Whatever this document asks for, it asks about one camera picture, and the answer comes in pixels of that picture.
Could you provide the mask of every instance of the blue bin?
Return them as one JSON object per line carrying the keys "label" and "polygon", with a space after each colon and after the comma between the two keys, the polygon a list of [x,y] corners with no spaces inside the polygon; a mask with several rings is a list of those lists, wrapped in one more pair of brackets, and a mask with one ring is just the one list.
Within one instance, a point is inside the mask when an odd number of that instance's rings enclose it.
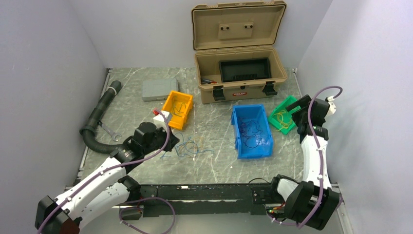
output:
{"label": "blue bin", "polygon": [[238,159],[271,156],[274,141],[263,105],[233,106],[231,124]]}

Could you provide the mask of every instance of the toolbox latch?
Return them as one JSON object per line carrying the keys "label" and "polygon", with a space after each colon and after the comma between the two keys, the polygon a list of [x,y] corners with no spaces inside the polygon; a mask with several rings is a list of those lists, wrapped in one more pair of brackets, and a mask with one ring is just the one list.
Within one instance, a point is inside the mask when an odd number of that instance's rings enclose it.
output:
{"label": "toolbox latch", "polygon": [[212,91],[212,96],[214,97],[215,101],[225,100],[224,87],[222,85],[214,86],[214,90]]}
{"label": "toolbox latch", "polygon": [[270,95],[277,95],[277,91],[274,90],[274,82],[273,81],[268,81],[265,83],[263,93],[265,95],[270,96]]}

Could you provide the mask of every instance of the black tray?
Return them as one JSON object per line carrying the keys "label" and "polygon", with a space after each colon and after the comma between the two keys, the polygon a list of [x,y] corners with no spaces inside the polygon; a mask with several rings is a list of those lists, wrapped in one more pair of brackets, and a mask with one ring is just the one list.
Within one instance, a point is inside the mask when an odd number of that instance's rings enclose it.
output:
{"label": "black tray", "polygon": [[271,78],[268,58],[219,61],[219,66],[222,82]]}

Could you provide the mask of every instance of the gray box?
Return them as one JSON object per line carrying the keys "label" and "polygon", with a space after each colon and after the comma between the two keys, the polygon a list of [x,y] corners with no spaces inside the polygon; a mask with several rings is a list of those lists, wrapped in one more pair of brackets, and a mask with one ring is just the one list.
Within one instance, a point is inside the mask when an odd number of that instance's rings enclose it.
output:
{"label": "gray box", "polygon": [[142,100],[166,100],[172,90],[179,91],[176,78],[145,80],[142,85]]}

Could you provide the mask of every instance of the yellow plastic bin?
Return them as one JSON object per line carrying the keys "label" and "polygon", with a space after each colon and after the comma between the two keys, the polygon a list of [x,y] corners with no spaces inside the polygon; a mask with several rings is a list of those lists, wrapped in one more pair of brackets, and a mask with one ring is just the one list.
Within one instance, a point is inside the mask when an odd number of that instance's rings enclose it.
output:
{"label": "yellow plastic bin", "polygon": [[169,93],[167,101],[162,107],[163,111],[168,111],[172,114],[172,119],[169,121],[169,126],[182,130],[187,122],[189,111],[192,109],[192,95],[184,94],[172,90]]}

